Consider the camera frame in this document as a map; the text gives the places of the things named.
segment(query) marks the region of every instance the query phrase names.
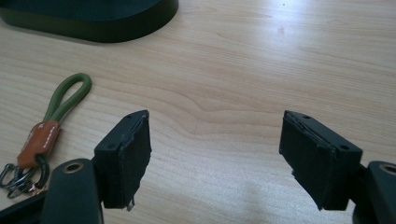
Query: screw hole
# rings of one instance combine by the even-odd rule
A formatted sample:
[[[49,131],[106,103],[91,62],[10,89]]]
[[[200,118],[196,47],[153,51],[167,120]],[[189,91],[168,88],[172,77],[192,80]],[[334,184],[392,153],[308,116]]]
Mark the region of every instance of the screw hole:
[[[347,147],[346,145],[341,145],[340,148],[342,148],[343,150],[348,150],[349,147]]]
[[[381,164],[380,167],[383,171],[387,172],[388,174],[396,175],[396,166],[395,165]]]
[[[73,174],[73,173],[81,170],[83,166],[84,166],[84,164],[82,164],[81,162],[74,162],[74,163],[68,164],[64,167],[64,173]]]

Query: carabiner clip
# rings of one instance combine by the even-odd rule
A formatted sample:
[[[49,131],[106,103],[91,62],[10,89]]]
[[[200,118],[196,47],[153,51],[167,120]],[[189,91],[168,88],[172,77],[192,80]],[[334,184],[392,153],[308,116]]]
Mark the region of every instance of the carabiner clip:
[[[39,167],[41,170],[41,176],[35,183],[32,182],[31,178],[37,170],[36,167],[30,168],[25,173],[19,166],[9,163],[0,174],[0,188],[7,189],[9,191],[7,195],[9,199],[16,198],[23,193],[33,192],[33,194],[37,194],[45,189],[47,180],[50,176],[50,167],[44,160],[43,156],[37,155],[35,159],[40,165]],[[4,184],[3,182],[10,172],[14,172],[14,177]]]

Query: green braided strap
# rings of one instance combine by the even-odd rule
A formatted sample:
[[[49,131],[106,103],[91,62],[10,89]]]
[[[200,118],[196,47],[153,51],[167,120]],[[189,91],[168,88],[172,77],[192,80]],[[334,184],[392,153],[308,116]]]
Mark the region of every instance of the green braided strap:
[[[78,82],[82,82],[82,86],[69,99],[61,104],[62,98],[64,98],[67,90],[69,90],[70,87]],[[65,79],[50,98],[49,108],[47,109],[43,121],[49,119],[60,121],[67,111],[69,111],[73,106],[77,105],[85,97],[85,95],[87,95],[91,89],[91,86],[92,81],[90,77],[83,73],[77,73]]]

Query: black base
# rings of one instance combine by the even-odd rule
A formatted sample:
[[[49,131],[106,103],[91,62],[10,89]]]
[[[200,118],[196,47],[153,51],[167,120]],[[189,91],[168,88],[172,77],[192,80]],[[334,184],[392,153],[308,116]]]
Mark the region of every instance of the black base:
[[[149,35],[176,14],[178,0],[0,0],[14,26],[102,43]]]

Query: wood grain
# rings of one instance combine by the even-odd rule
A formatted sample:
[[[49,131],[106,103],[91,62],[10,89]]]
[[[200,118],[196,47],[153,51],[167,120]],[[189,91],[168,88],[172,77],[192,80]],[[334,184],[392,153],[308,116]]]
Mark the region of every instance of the wood grain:
[[[285,109],[396,162],[396,2],[180,0],[161,30],[97,44],[0,23],[0,166],[15,162],[57,85],[93,88],[67,116],[51,168],[148,109],[153,152],[132,212],[106,223],[351,223],[319,212],[278,155]],[[1,190],[0,209],[16,201]]]

